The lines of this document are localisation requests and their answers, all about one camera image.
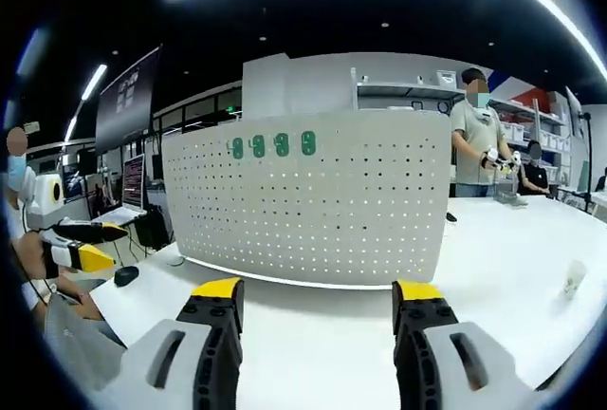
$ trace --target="desk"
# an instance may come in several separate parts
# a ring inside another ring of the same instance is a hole
[[[514,356],[517,374],[535,388],[575,351],[603,309],[607,228],[558,201],[527,201],[512,209],[492,199],[450,199],[458,222],[446,226],[433,283],[461,322],[476,323]],[[226,275],[192,262],[161,263],[177,253],[173,244],[139,264],[141,274],[128,287],[109,282],[92,293],[127,345],[174,318],[194,287]],[[588,274],[567,305],[557,296],[573,258]],[[246,280],[239,408],[398,408],[389,291]]]

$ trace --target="black display screen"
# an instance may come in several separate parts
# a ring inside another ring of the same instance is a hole
[[[95,130],[97,155],[136,140],[150,126],[159,52],[155,49],[101,93]]]
[[[137,156],[124,162],[122,171],[122,204],[142,208],[143,205],[143,161]]]

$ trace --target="computer monitor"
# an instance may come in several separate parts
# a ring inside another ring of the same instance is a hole
[[[574,137],[584,138],[583,129],[581,128],[581,103],[569,87],[565,87],[565,90],[567,92],[567,101],[569,101],[569,113],[571,114],[571,133]]]
[[[122,206],[143,212],[143,175],[145,156],[129,158],[122,168]]]

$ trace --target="robotic hand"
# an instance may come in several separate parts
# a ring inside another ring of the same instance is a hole
[[[41,236],[46,268],[51,273],[56,273],[58,266],[85,272],[114,266],[112,257],[92,244],[114,241],[126,236],[127,231],[114,224],[74,221],[64,216],[59,175],[36,176],[28,167],[19,199],[24,203],[28,227]]]
[[[514,151],[512,153],[512,158],[508,160],[504,160],[500,158],[500,154],[492,147],[487,151],[486,156],[483,158],[481,162],[481,166],[484,168],[486,160],[493,163],[493,165],[498,169],[498,171],[506,171],[508,173],[518,173],[519,168],[521,167],[521,153],[519,151]]]

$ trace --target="face mask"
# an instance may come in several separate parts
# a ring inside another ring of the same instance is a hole
[[[21,192],[27,167],[28,162],[26,161],[25,154],[23,154],[21,157],[9,156],[8,186],[11,190]]]
[[[487,108],[491,96],[488,93],[479,92],[474,94],[466,94],[466,98],[475,108]]]

